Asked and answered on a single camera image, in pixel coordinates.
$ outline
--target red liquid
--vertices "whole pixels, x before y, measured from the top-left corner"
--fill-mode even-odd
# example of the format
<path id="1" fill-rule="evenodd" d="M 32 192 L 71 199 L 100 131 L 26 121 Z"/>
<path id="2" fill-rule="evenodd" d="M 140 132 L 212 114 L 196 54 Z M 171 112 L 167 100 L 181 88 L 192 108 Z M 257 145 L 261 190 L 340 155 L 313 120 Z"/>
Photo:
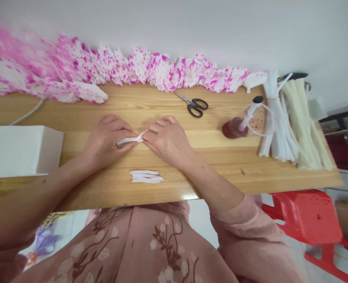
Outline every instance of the red liquid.
<path id="1" fill-rule="evenodd" d="M 224 136 L 230 139 L 246 137 L 249 133 L 249 129 L 246 127 L 243 131 L 239 130 L 238 126 L 241 122 L 241 118 L 233 118 L 230 121 L 227 121 L 222 126 L 222 133 Z"/>

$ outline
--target white paper strip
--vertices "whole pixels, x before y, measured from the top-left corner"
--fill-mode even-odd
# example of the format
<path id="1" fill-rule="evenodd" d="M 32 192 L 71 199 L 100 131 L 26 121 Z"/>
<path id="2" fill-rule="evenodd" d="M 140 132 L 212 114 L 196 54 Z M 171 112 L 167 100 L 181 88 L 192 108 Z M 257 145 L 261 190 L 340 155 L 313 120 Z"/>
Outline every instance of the white paper strip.
<path id="1" fill-rule="evenodd" d="M 125 139 L 122 139 L 122 140 L 118 141 L 118 142 L 116 143 L 116 145 L 117 145 L 118 147 L 121 147 L 123 144 L 129 143 L 129 142 L 142 142 L 142 141 L 143 141 L 143 139 L 142 139 L 142 135 L 143 135 L 143 134 L 144 134 L 144 132 L 142 132 L 141 134 L 139 134 L 137 138 L 125 138 Z"/>
<path id="2" fill-rule="evenodd" d="M 132 183 L 155 184 L 165 180 L 163 177 L 158 175 L 158 171 L 134 170 L 129 173 L 132 176 Z"/>

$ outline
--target black scissor handle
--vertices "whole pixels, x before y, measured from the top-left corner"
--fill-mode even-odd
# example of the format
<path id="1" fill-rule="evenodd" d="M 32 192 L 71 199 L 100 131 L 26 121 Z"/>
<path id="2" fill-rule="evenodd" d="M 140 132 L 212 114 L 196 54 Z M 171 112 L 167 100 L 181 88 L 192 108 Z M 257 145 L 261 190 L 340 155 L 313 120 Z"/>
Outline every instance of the black scissor handle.
<path id="1" fill-rule="evenodd" d="M 199 113 L 199 115 L 196 115 L 195 113 L 193 113 L 192 109 L 195 109 Z M 188 104 L 188 111 L 191 113 L 193 117 L 201 118 L 203 116 L 203 112 L 195 105 Z"/>
<path id="2" fill-rule="evenodd" d="M 202 110 L 207 110 L 208 109 L 208 103 L 205 102 L 204 100 L 200 99 L 200 98 L 194 98 L 191 101 L 192 101 L 193 104 L 195 104 L 197 107 L 199 107 Z"/>

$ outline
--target finger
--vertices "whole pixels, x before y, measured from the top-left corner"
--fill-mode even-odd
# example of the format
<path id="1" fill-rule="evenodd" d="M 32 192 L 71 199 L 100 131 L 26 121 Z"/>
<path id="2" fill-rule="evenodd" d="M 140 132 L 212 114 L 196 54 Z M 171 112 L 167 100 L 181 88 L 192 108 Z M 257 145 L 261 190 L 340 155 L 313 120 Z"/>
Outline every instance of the finger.
<path id="1" fill-rule="evenodd" d="M 178 124 L 178 121 L 175 119 L 174 116 L 163 116 L 162 119 L 170 122 L 171 124 Z"/>
<path id="2" fill-rule="evenodd" d="M 132 131 L 132 127 L 124 120 L 117 119 L 110 124 L 112 130 L 129 130 Z"/>
<path id="3" fill-rule="evenodd" d="M 148 130 L 158 134 L 161 130 L 163 130 L 163 127 L 157 123 L 153 123 L 149 126 Z"/>
<path id="4" fill-rule="evenodd" d="M 158 125 L 163 126 L 163 127 L 166 127 L 166 126 L 168 125 L 168 121 L 163 120 L 163 119 L 158 119 L 158 120 L 156 121 L 156 123 L 157 123 Z"/>
<path id="5" fill-rule="evenodd" d="M 150 143 L 154 143 L 155 140 L 157 139 L 157 134 L 151 131 L 146 131 L 143 135 L 142 135 L 142 139 L 143 140 L 147 140 Z"/>
<path id="6" fill-rule="evenodd" d="M 113 121 L 116 121 L 118 117 L 115 114 L 109 114 L 109 115 L 104 115 L 102 118 L 100 118 L 99 123 L 100 124 L 107 124 L 111 123 Z"/>
<path id="7" fill-rule="evenodd" d="M 147 140 L 144 140 L 142 142 L 143 144 L 145 144 L 148 148 L 150 148 L 155 154 L 158 155 L 158 149 L 150 142 L 148 142 Z"/>
<path id="8" fill-rule="evenodd" d="M 118 130 L 115 131 L 115 135 L 117 137 L 117 141 L 120 141 L 124 138 L 137 138 L 138 134 L 129 130 Z"/>
<path id="9" fill-rule="evenodd" d="M 119 154 L 124 154 L 124 153 L 127 153 L 128 151 L 130 151 L 132 148 L 134 148 L 135 146 L 137 145 L 137 142 L 136 141 L 131 141 L 129 143 L 125 143 L 123 144 L 122 147 L 120 147 L 117 152 Z"/>

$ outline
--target scissor blade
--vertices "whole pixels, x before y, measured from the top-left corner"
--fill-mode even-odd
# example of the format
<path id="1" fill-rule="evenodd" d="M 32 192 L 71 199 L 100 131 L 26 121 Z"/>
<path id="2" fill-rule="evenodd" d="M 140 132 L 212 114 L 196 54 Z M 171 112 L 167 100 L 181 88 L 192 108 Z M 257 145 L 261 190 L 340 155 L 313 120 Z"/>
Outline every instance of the scissor blade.
<path id="1" fill-rule="evenodd" d="M 183 99 L 184 101 L 187 101 L 188 99 L 187 98 L 185 98 L 184 96 L 181 96 L 180 94 L 178 94 L 178 93 L 176 93 L 176 92 L 174 92 L 177 96 L 179 96 L 181 99 Z"/>

